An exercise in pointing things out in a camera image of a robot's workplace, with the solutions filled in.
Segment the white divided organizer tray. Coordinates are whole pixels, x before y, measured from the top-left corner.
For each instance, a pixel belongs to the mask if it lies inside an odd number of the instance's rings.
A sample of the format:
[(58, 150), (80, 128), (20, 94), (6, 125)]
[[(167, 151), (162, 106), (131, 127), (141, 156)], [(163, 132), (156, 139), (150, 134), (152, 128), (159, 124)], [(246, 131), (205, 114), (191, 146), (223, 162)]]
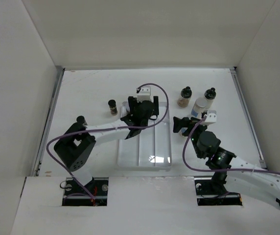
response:
[(166, 102), (159, 103), (159, 111), (158, 118), (166, 114), (161, 123), (142, 130), (131, 139), (119, 141), (117, 165), (121, 169), (136, 171), (171, 169), (170, 119), (169, 112), (166, 111)]

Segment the white cap blue label jar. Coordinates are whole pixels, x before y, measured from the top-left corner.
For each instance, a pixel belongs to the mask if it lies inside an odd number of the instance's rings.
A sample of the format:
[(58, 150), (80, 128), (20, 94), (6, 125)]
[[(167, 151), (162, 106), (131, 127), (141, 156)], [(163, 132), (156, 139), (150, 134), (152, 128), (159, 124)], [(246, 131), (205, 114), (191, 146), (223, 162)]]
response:
[(197, 118), (205, 110), (206, 106), (207, 100), (204, 97), (199, 97), (196, 99), (190, 114)]

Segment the black stopper jar brown contents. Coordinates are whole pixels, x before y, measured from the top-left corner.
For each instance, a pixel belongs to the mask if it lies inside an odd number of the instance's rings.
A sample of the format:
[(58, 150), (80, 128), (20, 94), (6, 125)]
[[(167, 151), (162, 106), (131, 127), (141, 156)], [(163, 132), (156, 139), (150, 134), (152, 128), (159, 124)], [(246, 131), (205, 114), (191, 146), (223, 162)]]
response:
[(187, 107), (188, 104), (189, 104), (189, 101), (191, 99), (191, 96), (192, 96), (192, 90), (189, 86), (183, 88), (181, 90), (181, 93), (180, 93), (180, 96), (177, 100), (177, 104), (180, 106), (180, 107)]

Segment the black stopper jar white contents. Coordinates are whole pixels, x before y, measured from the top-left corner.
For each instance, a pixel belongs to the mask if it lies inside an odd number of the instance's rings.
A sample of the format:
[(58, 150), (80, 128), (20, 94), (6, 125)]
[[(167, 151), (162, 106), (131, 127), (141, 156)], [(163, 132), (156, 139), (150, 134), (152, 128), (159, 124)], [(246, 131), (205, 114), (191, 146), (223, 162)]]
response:
[(208, 110), (212, 106), (212, 104), (216, 98), (215, 88), (207, 89), (204, 93), (204, 98), (207, 101), (206, 110)]

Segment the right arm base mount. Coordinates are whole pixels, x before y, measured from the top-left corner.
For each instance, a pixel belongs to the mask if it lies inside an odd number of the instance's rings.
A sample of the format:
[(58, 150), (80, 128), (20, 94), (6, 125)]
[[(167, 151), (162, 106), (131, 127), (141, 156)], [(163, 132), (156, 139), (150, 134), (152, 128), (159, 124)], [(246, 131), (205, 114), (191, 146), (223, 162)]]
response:
[(198, 206), (242, 206), (239, 193), (225, 188), (226, 173), (214, 173), (212, 176), (194, 178)]

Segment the black cap spice bottle left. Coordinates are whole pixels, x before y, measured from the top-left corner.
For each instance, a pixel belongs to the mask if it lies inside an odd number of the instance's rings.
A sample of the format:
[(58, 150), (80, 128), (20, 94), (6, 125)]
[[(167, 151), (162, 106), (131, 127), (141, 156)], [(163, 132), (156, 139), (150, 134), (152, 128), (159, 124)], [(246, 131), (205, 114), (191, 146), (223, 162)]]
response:
[(79, 123), (79, 124), (81, 124), (81, 125), (83, 125), (83, 126), (86, 126), (86, 125), (87, 125), (84, 116), (78, 116), (78, 117), (76, 118), (76, 122)]

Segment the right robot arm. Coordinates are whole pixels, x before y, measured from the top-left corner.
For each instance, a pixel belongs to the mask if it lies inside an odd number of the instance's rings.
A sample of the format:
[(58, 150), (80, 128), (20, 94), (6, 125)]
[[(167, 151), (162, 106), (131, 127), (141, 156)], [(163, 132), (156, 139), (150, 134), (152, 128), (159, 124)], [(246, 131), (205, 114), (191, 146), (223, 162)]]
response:
[(220, 139), (207, 130), (211, 123), (209, 115), (173, 118), (173, 132), (186, 137), (184, 147), (191, 143), (196, 157), (205, 160), (207, 169), (201, 171), (213, 173), (211, 190), (244, 194), (280, 210), (280, 172), (253, 165), (222, 148)]

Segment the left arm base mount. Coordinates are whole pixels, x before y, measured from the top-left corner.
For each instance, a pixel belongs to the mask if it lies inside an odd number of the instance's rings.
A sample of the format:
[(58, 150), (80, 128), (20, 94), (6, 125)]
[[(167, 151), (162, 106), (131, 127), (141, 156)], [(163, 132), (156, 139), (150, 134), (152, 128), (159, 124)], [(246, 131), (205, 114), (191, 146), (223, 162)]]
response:
[(107, 206), (109, 178), (94, 178), (88, 183), (86, 189), (94, 199), (79, 186), (72, 178), (67, 178), (60, 183), (63, 190), (62, 206), (65, 207), (101, 207)]

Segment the black cap red label bottle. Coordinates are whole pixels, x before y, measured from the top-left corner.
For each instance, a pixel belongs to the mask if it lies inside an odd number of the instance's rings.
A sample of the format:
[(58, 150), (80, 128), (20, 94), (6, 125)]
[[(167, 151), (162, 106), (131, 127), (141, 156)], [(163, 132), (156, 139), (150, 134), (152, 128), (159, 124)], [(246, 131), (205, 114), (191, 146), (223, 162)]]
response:
[(117, 115), (116, 101), (114, 99), (111, 99), (111, 100), (108, 101), (108, 105), (109, 105), (109, 108), (110, 108), (111, 115), (113, 115), (113, 116)]

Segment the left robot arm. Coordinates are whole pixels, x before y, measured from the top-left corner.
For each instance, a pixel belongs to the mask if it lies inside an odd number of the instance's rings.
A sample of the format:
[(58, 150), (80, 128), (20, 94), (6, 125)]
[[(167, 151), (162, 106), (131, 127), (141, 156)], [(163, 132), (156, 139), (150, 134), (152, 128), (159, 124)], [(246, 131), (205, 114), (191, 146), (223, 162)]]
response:
[(66, 168), (72, 172), (78, 180), (76, 189), (82, 195), (88, 195), (93, 190), (93, 177), (81, 168), (87, 162), (90, 153), (95, 146), (116, 140), (131, 139), (146, 129), (152, 116), (159, 115), (159, 98), (153, 97), (153, 101), (137, 101), (135, 97), (128, 97), (130, 112), (119, 120), (101, 125), (102, 131), (75, 134), (61, 138), (53, 147), (56, 154)]

